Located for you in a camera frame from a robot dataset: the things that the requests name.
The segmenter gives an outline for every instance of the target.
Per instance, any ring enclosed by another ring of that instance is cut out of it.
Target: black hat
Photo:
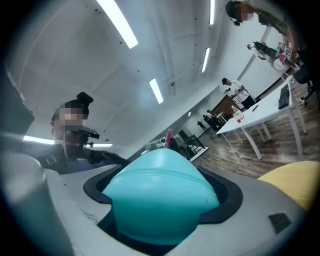
[[[229,1],[225,5],[225,12],[230,18],[236,19],[236,5],[241,4],[240,1]]]
[[[227,83],[227,80],[228,80],[228,79],[223,78],[223,79],[222,79],[222,84],[225,85],[225,84]]]
[[[71,100],[66,102],[65,104],[62,104],[53,114],[52,116],[52,122],[57,119],[59,110],[64,109],[82,109],[82,115],[83,119],[88,119],[89,116],[89,104],[94,101],[92,97],[90,97],[85,92],[80,92],[77,96],[77,99]]]

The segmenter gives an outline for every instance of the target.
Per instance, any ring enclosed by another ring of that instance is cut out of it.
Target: teal object
[[[171,149],[148,152],[119,172],[104,189],[112,199],[118,231],[154,245],[177,245],[219,206],[212,186]]]

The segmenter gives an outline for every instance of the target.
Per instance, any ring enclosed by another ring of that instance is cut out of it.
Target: wooden floor
[[[281,83],[282,81],[274,85],[266,95]],[[298,97],[306,96],[308,93],[305,85],[297,85],[293,90]],[[320,110],[316,94],[314,93],[309,98],[308,106],[300,106],[300,109],[305,121],[307,134],[302,132],[295,109],[293,110],[293,115],[297,120],[296,123],[300,131],[304,160],[320,162]],[[283,115],[265,122],[265,124],[272,136],[271,141],[267,140],[263,131],[265,143],[263,143],[257,130],[251,132],[251,136],[262,155],[261,160],[258,160],[243,132],[239,131],[238,134],[244,144],[240,143],[234,132],[231,132],[227,137],[232,146],[237,149],[237,154],[233,152],[221,135],[220,137],[215,135],[211,139],[207,134],[203,134],[199,140],[204,146],[209,147],[209,150],[194,161],[193,164],[213,170],[230,171],[257,179],[277,167],[297,162],[296,141],[288,118]]]

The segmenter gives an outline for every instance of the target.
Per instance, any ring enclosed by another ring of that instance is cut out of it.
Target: ceiling light
[[[214,24],[214,17],[215,17],[215,0],[211,0],[210,1],[210,20],[209,20],[210,25]]]
[[[36,138],[36,137],[27,136],[27,135],[24,136],[23,140],[25,142],[37,142],[37,143],[50,144],[50,145],[55,144],[55,141],[52,139]]]
[[[131,30],[126,18],[123,13],[119,9],[115,0],[96,0],[101,8],[104,10],[106,15],[108,15],[109,19],[118,30],[126,45],[131,49],[138,44],[137,38],[135,34]]]
[[[201,72],[204,72],[206,70],[208,57],[209,57],[209,52],[210,52],[210,48],[205,49],[205,56],[204,56],[204,61],[203,61],[203,66],[202,66],[202,71]]]
[[[93,144],[94,148],[107,148],[111,147],[112,144]]]
[[[159,104],[160,104],[160,103],[163,102],[164,100],[163,100],[163,98],[162,98],[162,96],[161,96],[161,92],[160,92],[159,87],[158,87],[158,85],[157,85],[156,79],[155,79],[155,78],[152,79],[152,80],[149,82],[149,84],[150,84],[150,86],[151,86],[151,88],[152,88],[152,91],[153,91],[153,93],[154,93],[157,101],[158,101]]]

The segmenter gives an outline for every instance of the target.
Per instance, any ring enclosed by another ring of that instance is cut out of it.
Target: yellow object
[[[276,186],[305,210],[311,207],[320,183],[320,162],[302,161],[276,168],[258,178]]]

